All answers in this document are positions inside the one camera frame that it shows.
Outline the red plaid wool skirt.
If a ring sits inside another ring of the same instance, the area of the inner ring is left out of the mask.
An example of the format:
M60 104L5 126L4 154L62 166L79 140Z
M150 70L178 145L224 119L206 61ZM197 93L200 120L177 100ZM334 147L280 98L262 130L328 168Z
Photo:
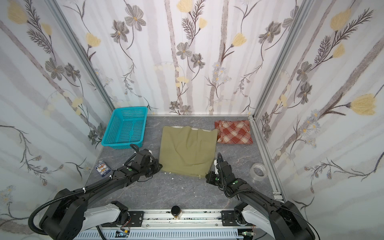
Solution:
M248 120L242 121L216 121L215 129L218 130L220 144L251 145L251 124Z

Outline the olive green skirt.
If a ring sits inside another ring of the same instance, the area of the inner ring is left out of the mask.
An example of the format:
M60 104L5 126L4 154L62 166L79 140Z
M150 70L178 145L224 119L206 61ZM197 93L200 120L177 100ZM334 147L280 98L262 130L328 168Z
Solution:
M216 154L218 130L163 127L159 162L173 174L205 177Z

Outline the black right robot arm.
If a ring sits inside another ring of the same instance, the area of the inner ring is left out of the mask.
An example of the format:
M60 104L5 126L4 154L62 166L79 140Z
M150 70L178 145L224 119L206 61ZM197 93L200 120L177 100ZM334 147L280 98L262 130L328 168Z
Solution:
M290 201L280 202L257 191L237 178L231 165L218 153L216 171L206 175L207 183L217 186L229 199L237 197L241 203L234 211L239 224L252 224L275 240L319 240L320 235Z

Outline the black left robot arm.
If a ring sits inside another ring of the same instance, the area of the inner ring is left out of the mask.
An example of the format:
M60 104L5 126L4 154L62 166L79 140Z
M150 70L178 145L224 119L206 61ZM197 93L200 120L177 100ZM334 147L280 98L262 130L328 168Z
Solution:
M72 240L86 228L85 213L89 206L139 181L142 176L152 178L162 167L148 149L137 151L104 180L74 191L64 189L58 192L53 200L31 213L28 226L34 233L54 240Z

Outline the clear tape roll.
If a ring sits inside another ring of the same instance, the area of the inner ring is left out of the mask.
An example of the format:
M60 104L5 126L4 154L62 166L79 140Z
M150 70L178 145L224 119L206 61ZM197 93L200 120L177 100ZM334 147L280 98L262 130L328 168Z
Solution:
M254 181L261 182L268 177L269 172L264 164L255 163L249 170L250 176Z

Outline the teal plastic basket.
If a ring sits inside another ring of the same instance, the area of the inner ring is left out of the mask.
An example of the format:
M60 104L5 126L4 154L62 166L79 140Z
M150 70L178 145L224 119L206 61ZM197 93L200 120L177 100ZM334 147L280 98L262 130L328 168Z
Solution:
M115 109L102 139L102 146L115 150L129 149L131 144L142 147L148 108Z

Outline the black knob jar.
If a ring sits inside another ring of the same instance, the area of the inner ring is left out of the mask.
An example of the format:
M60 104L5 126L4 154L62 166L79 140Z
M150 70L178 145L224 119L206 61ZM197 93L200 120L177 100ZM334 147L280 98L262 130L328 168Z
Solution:
M179 206L173 206L171 208L171 215L175 219L179 219L182 214L182 209Z

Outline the aluminium front rail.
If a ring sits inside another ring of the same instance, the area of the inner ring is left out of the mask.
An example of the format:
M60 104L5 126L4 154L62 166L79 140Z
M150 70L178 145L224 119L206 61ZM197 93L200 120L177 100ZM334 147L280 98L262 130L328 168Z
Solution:
M108 204L86 211L83 231L106 224L109 228L126 228L129 239L229 239L237 237L238 230L254 226L223 225L222 216L229 211L233 210L182 210L180 218L175 219L167 211L129 211Z

